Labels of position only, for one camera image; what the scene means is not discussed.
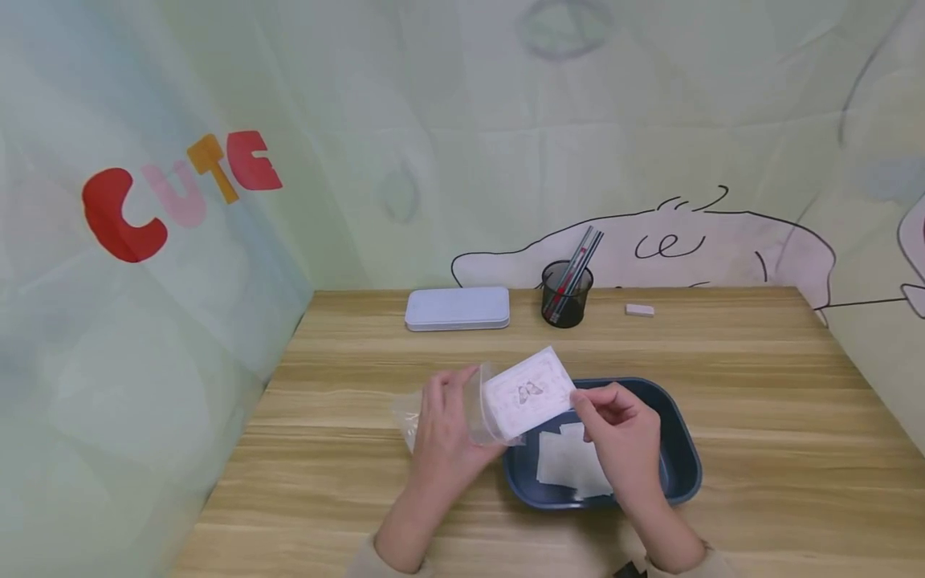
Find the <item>tray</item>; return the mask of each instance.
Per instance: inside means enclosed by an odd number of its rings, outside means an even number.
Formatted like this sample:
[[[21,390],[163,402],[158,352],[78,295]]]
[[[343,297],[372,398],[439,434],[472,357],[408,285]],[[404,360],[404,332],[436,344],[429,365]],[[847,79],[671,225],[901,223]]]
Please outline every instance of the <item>tray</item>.
[[[640,377],[576,379],[574,383],[576,387],[591,389],[604,387],[614,381],[620,382],[659,413],[661,489],[673,506],[687,502],[700,489],[703,482],[703,466],[677,404],[661,386]],[[563,413],[524,434],[522,446],[514,446],[505,452],[504,473],[508,478],[508,485],[525,504],[539,510],[619,507],[613,496],[577,500],[574,498],[573,488],[540,484],[537,481],[539,432],[558,434],[560,425],[575,422],[580,420],[574,411]]]

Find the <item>pen holder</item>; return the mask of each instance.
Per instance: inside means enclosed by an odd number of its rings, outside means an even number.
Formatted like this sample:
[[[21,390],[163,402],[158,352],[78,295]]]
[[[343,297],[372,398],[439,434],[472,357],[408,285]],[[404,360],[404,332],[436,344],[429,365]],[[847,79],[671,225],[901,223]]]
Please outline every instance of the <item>pen holder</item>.
[[[566,293],[569,285],[562,275],[568,269],[568,261],[556,261],[543,269],[543,301],[540,313],[546,323],[559,329],[567,329],[581,323],[585,318],[587,293],[594,285],[594,275],[590,269],[581,272],[581,277],[573,285],[573,290]]]

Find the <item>curtain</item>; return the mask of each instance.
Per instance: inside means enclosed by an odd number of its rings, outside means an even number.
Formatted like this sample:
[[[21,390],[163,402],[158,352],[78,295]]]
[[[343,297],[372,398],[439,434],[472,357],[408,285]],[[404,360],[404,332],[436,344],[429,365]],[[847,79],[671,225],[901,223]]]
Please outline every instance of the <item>curtain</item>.
[[[3,5],[0,570],[162,573],[312,286],[535,287],[588,223],[599,288],[799,288],[925,448],[923,29],[916,0]]]

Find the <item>clear plastic bag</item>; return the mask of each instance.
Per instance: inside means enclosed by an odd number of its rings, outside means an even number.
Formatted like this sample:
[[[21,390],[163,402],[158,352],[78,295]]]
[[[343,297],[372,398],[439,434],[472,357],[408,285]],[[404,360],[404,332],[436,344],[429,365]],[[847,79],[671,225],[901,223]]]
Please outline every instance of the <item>clear plastic bag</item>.
[[[479,445],[502,443],[506,446],[517,446],[522,442],[521,437],[505,439],[498,428],[498,423],[485,405],[482,388],[492,377],[494,372],[491,363],[482,363],[463,390],[466,423],[469,425],[469,437]],[[421,415],[421,390],[400,396],[392,403],[392,415],[401,430],[408,449],[414,451],[414,439],[417,436],[417,422]]]

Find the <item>wooden table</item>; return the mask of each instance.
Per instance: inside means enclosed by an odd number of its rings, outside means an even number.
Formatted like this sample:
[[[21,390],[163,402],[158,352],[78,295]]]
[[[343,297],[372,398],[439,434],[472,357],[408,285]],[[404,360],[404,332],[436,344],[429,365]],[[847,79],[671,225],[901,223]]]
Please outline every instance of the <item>wooden table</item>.
[[[794,289],[595,289],[553,329],[411,333],[406,291],[317,293],[175,576],[340,576],[405,480],[397,394],[441,368],[555,347],[573,378],[639,375],[674,396],[703,461],[682,507],[743,576],[925,576],[925,460]],[[627,317],[623,304],[654,305]],[[614,511],[540,512],[500,467],[431,548],[440,576],[603,577],[642,549]]]

